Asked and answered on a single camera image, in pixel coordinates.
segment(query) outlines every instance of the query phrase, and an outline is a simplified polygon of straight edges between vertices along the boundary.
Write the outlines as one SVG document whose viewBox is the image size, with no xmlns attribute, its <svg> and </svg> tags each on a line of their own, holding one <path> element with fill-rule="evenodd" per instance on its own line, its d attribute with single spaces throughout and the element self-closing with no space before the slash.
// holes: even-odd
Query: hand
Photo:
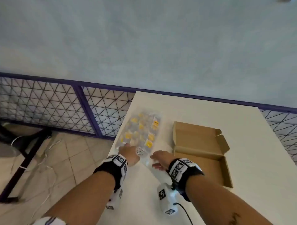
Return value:
<svg viewBox="0 0 297 225">
<path fill-rule="evenodd" d="M 119 154 L 126 158 L 128 167 L 134 166 L 140 160 L 140 157 L 136 154 L 136 147 L 131 146 L 129 143 L 119 148 Z"/>
<path fill-rule="evenodd" d="M 167 151 L 155 151 L 150 157 L 153 160 L 159 161 L 159 163 L 152 164 L 152 167 L 158 170 L 168 169 L 170 163 L 177 159 L 177 157 Z"/>
</svg>

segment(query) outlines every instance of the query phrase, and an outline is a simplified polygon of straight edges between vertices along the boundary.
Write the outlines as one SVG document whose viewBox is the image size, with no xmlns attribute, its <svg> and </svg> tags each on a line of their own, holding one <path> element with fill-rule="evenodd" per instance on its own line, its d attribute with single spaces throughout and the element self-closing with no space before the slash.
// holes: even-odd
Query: cardboard box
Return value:
<svg viewBox="0 0 297 225">
<path fill-rule="evenodd" d="M 230 149 L 220 129 L 174 122 L 174 155 L 196 163 L 211 180 L 232 188 L 224 154 Z"/>
</svg>

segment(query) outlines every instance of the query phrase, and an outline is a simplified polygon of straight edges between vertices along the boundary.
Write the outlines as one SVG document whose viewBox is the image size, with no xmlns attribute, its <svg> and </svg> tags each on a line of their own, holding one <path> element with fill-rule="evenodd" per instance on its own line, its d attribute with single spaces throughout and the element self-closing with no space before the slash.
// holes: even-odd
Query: white sleeve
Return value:
<svg viewBox="0 0 297 225">
<path fill-rule="evenodd" d="M 57 217 L 43 217 L 35 221 L 32 225 L 66 225 L 66 223 Z"/>
</svg>

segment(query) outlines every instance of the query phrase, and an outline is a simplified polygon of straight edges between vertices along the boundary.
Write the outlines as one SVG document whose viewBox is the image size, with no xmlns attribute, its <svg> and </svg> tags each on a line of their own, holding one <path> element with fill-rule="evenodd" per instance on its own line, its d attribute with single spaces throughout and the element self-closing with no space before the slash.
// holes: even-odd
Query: black wristband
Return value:
<svg viewBox="0 0 297 225">
<path fill-rule="evenodd" d="M 114 190 L 118 190 L 123 184 L 126 178 L 128 163 L 124 156 L 122 155 L 112 155 L 108 156 L 103 163 L 98 166 L 93 173 L 98 171 L 105 171 L 111 174 L 116 182 Z"/>
<path fill-rule="evenodd" d="M 204 175 L 201 168 L 187 158 L 173 160 L 166 172 L 172 179 L 172 187 L 176 189 L 186 201 L 190 202 L 186 194 L 186 183 L 190 176 Z"/>
</svg>

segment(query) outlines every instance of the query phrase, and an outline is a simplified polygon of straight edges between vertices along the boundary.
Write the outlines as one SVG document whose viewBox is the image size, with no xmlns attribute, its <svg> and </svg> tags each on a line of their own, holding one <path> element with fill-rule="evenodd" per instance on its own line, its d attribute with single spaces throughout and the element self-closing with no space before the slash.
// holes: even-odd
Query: gray wall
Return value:
<svg viewBox="0 0 297 225">
<path fill-rule="evenodd" d="M 1 0 L 0 71 L 297 107 L 297 2 Z"/>
</svg>

